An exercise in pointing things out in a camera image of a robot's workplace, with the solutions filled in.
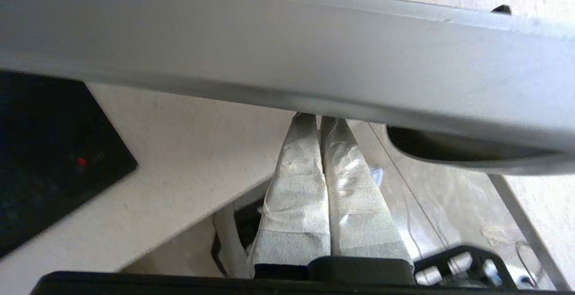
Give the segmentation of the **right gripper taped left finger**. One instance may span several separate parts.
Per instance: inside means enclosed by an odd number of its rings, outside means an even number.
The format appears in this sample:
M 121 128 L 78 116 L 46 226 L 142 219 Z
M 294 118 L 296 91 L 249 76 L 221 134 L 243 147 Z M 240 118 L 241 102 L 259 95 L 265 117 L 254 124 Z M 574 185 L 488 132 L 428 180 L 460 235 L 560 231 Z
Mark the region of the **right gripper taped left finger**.
M 329 201 L 313 114 L 290 123 L 270 180 L 248 260 L 253 278 L 306 279 L 331 254 Z

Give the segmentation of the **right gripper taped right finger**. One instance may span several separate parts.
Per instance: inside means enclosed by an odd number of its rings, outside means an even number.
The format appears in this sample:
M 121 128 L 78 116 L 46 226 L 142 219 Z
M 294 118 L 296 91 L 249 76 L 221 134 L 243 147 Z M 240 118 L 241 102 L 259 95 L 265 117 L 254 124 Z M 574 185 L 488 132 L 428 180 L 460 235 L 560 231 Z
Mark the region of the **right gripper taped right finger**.
M 332 254 L 403 260 L 413 271 L 413 260 L 345 119 L 322 117 L 320 150 Z

